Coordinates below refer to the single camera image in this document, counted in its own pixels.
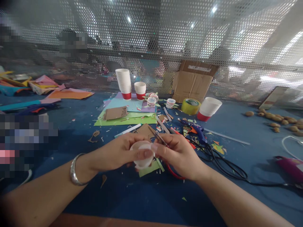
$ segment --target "white cord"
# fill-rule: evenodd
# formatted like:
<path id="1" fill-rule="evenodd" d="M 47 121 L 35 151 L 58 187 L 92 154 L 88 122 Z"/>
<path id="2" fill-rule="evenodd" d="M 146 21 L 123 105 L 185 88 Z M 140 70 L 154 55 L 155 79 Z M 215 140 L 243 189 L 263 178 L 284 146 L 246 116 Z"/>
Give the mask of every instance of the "white cord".
<path id="1" fill-rule="evenodd" d="M 284 147 L 284 149 L 286 150 L 287 153 L 289 153 L 289 154 L 290 154 L 291 156 L 293 156 L 294 158 L 296 158 L 296 159 L 302 161 L 301 159 L 299 159 L 298 157 L 296 157 L 296 156 L 294 156 L 292 153 L 290 153 L 290 151 L 285 147 L 284 141 L 285 141 L 287 138 L 290 138 L 290 137 L 293 138 L 293 139 L 295 139 L 295 140 L 297 140 L 297 141 L 299 141 L 299 142 L 302 142 L 301 140 L 299 140 L 299 139 L 297 139 L 297 138 L 295 138 L 295 137 L 287 136 L 287 137 L 284 137 L 284 138 L 282 139 L 282 146 Z"/>

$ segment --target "hand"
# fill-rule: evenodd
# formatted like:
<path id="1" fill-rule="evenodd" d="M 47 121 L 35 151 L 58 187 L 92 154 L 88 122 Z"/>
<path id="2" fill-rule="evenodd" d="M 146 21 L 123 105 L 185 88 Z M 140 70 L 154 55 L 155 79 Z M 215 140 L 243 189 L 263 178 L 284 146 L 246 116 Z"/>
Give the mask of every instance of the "hand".
<path id="1" fill-rule="evenodd" d="M 89 153 L 92 157 L 92 168 L 94 170 L 114 170 L 122 165 L 136 160 L 143 160 L 153 155 L 148 149 L 130 150 L 130 147 L 137 141 L 150 140 L 137 133 L 126 133 L 112 140 L 103 147 Z"/>
<path id="2" fill-rule="evenodd" d="M 152 151 L 170 163 L 181 176 L 193 181 L 209 176 L 208 166 L 200 160 L 184 136 L 161 134 L 161 137 L 170 149 L 153 143 Z"/>

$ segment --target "forearm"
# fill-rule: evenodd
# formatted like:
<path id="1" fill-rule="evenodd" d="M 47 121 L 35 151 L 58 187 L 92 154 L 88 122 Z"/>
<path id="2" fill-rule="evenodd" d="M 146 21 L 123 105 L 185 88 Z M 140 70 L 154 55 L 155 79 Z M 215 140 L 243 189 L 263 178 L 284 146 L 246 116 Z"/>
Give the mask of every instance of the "forearm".
<path id="1" fill-rule="evenodd" d="M 196 183 L 228 226 L 293 226 L 217 171 L 210 167 L 207 169 L 209 176 L 201 176 Z"/>
<path id="2" fill-rule="evenodd" d="M 90 170 L 90 154 L 76 162 L 80 182 L 91 180 L 97 172 Z M 30 181 L 3 197 L 3 205 L 16 226 L 49 226 L 65 207 L 85 188 L 70 180 L 71 161 Z"/>

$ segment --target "person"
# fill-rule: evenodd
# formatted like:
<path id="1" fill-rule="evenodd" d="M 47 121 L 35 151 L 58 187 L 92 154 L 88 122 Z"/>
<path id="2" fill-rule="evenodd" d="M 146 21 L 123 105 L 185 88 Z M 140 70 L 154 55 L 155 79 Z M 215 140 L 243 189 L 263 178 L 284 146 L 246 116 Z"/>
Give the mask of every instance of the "person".
<path id="1" fill-rule="evenodd" d="M 269 207 L 204 164 L 182 135 L 163 134 L 170 148 L 153 143 L 152 150 L 130 150 L 132 144 L 149 140 L 127 133 L 103 147 L 76 159 L 75 173 L 81 183 L 98 172 L 114 170 L 134 160 L 155 154 L 169 162 L 183 177 L 197 183 L 210 198 L 227 226 L 293 226 Z M 72 160 L 2 197 L 10 221 L 15 226 L 49 226 L 85 188 L 71 180 Z"/>

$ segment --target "masking tape roll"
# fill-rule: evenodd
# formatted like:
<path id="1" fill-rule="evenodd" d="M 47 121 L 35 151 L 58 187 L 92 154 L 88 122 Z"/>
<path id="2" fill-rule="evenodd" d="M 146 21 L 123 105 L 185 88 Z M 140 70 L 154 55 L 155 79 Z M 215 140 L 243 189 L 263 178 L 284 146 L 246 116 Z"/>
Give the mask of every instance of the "masking tape roll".
<path id="1" fill-rule="evenodd" d="M 183 100 L 181 110 L 188 115 L 195 115 L 200 107 L 201 103 L 192 98 L 186 98 Z"/>

